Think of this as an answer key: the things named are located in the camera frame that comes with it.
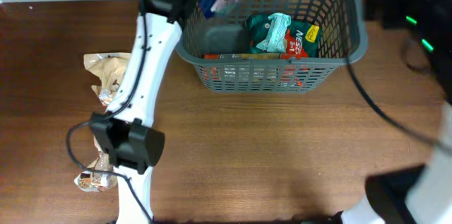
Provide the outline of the pale green wrapper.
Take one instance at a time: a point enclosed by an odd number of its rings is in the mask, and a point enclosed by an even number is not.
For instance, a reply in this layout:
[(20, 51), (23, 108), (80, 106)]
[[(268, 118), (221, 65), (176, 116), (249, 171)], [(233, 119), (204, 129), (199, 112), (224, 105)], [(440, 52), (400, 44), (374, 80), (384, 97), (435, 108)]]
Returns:
[(290, 26), (291, 17), (284, 13), (274, 13), (268, 17), (268, 20), (271, 22), (266, 38), (256, 47), (270, 53), (283, 53), (285, 52), (285, 33)]

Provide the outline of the grey plastic shopping basket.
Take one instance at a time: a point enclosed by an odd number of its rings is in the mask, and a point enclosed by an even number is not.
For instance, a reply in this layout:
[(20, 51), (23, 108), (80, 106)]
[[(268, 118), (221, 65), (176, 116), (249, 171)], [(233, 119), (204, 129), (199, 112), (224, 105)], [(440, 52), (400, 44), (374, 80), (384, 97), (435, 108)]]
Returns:
[[(320, 28), (313, 58), (244, 56), (251, 42), (246, 19), (275, 12)], [(306, 93), (338, 67), (360, 60), (367, 45), (362, 0), (240, 0), (229, 13), (212, 18), (196, 4), (176, 50), (215, 92)]]

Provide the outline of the orange spaghetti packet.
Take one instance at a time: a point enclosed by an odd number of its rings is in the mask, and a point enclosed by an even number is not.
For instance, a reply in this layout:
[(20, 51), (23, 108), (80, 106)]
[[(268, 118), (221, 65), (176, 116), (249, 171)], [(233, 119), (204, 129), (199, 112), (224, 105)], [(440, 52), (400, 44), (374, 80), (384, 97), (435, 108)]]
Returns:
[[(241, 60), (300, 60), (308, 58), (308, 54), (302, 51), (301, 54), (295, 53), (262, 53), (262, 54), (205, 54), (204, 59), (241, 59)], [(278, 68), (269, 68), (268, 71), (263, 66), (257, 66), (254, 71), (250, 72), (249, 65), (224, 65), (223, 66), (224, 78), (228, 82), (233, 82), (237, 79), (240, 83), (245, 83), (250, 79), (250, 75), (253, 75), (253, 82), (259, 83), (264, 80), (270, 83), (278, 82), (279, 87), (289, 86), (290, 76), (295, 72), (294, 66), (288, 66), (282, 73), (281, 79), (278, 78)]]

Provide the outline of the green Nescafe coffee bag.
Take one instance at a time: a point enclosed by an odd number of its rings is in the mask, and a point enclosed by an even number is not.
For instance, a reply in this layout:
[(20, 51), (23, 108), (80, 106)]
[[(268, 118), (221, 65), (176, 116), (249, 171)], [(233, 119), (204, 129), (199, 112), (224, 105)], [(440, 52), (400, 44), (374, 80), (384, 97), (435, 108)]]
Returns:
[[(271, 20), (268, 20), (270, 15), (269, 13), (253, 14), (244, 22), (244, 27), (250, 34), (249, 49), (251, 53), (270, 53), (256, 47), (259, 42), (266, 38), (271, 22)], [(322, 35), (323, 32), (319, 26), (299, 20), (292, 20), (291, 17), (290, 26), (285, 33), (285, 52), (283, 53), (301, 54), (302, 51), (305, 51), (309, 58), (314, 58), (317, 55), (317, 49)]]

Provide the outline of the beige paper pouch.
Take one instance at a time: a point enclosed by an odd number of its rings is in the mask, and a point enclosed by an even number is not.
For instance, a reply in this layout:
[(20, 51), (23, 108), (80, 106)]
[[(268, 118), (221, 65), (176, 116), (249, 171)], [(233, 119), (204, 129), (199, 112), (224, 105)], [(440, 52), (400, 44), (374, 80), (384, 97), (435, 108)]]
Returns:
[(91, 86), (91, 88), (103, 106), (106, 107), (113, 101), (123, 81), (130, 58), (131, 54), (126, 52), (83, 55), (85, 70), (100, 80), (99, 86)]

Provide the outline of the beige brown snack pouch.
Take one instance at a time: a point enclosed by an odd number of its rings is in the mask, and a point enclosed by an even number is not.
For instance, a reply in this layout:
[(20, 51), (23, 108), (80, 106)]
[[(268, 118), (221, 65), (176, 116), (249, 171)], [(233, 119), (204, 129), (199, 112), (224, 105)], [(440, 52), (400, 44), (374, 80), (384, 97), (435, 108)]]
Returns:
[[(94, 138), (94, 145), (97, 149), (98, 157), (89, 164), (88, 168), (100, 171), (113, 172), (113, 165), (109, 163), (109, 155), (105, 153), (97, 139)], [(117, 186), (117, 178), (114, 175), (108, 175), (99, 172), (83, 171), (74, 179), (75, 185), (85, 192), (102, 192)]]

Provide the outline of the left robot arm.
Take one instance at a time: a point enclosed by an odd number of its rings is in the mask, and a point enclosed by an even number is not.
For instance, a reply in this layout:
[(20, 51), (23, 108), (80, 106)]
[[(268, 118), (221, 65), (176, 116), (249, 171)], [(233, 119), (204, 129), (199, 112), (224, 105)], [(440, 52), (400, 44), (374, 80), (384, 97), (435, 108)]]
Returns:
[(196, 0), (139, 0), (136, 38), (123, 81), (90, 129), (118, 179), (118, 223), (152, 223), (150, 186), (165, 135), (152, 128), (157, 94), (169, 58)]

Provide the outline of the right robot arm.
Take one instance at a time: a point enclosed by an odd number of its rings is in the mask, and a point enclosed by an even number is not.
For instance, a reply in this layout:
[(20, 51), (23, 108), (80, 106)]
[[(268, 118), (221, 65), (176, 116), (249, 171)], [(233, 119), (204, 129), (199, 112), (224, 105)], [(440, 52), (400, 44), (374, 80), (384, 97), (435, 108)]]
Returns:
[[(406, 69), (398, 56), (405, 30), (364, 28), (369, 49), (354, 70), (368, 94), (392, 118), (435, 136), (443, 105), (440, 88)], [(276, 156), (256, 155), (239, 169), (243, 181), (227, 207), (233, 217), (285, 217), (290, 213), (332, 213), (350, 207), (364, 193), (366, 176), (419, 165), (429, 149), (387, 124), (366, 105), (345, 70), (320, 92), (317, 111), (298, 105), (272, 111), (262, 106), (237, 121), (239, 137), (277, 142)]]

